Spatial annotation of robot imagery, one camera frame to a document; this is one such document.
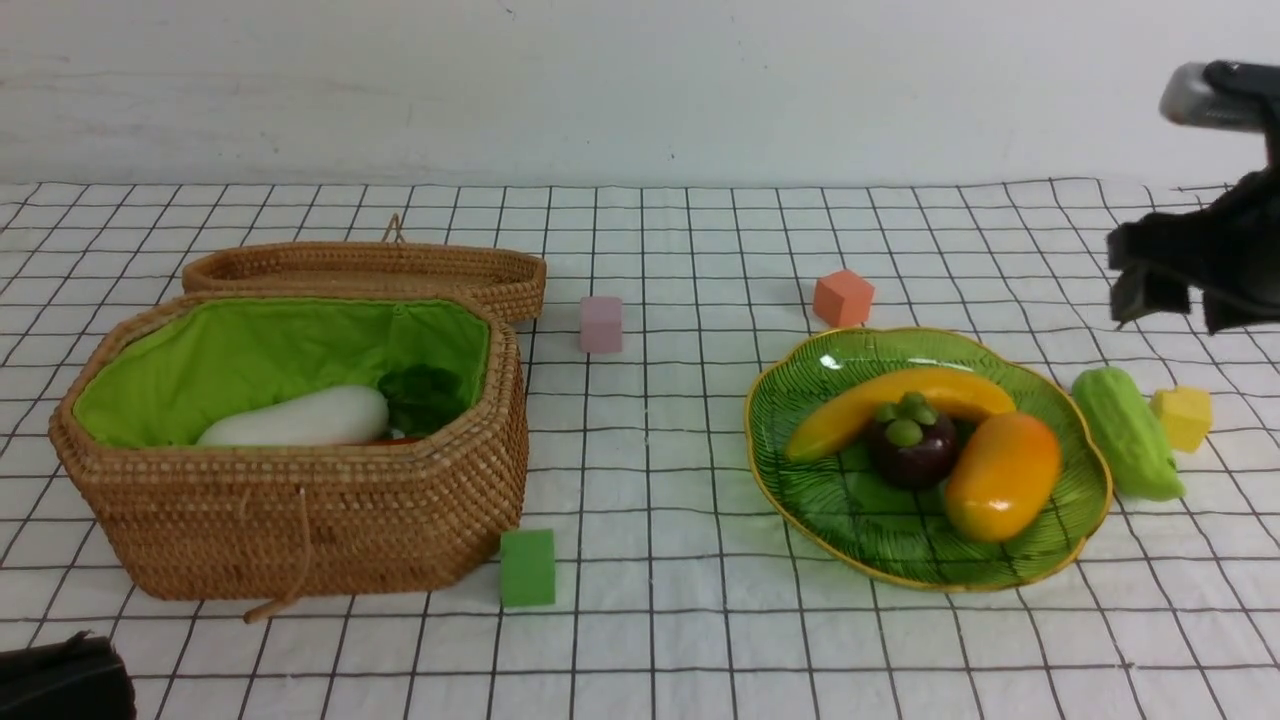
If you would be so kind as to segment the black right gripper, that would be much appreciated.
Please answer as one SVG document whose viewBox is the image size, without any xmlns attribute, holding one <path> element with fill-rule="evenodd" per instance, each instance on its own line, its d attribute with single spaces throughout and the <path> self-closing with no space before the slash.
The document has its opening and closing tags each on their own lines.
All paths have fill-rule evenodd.
<svg viewBox="0 0 1280 720">
<path fill-rule="evenodd" d="M 1108 233 L 1112 322 L 1189 315 L 1198 288 L 1208 334 L 1279 323 L 1277 306 L 1236 302 L 1277 300 L 1277 128 L 1262 136 L 1265 167 L 1208 206 L 1152 211 Z"/>
</svg>

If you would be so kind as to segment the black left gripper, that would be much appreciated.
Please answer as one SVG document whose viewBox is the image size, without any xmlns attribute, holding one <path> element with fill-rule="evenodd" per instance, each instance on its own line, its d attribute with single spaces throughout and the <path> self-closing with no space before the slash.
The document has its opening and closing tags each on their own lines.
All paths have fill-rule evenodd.
<svg viewBox="0 0 1280 720">
<path fill-rule="evenodd" d="M 136 719 L 136 692 L 106 637 L 79 632 L 1 652 L 3 719 Z"/>
</svg>

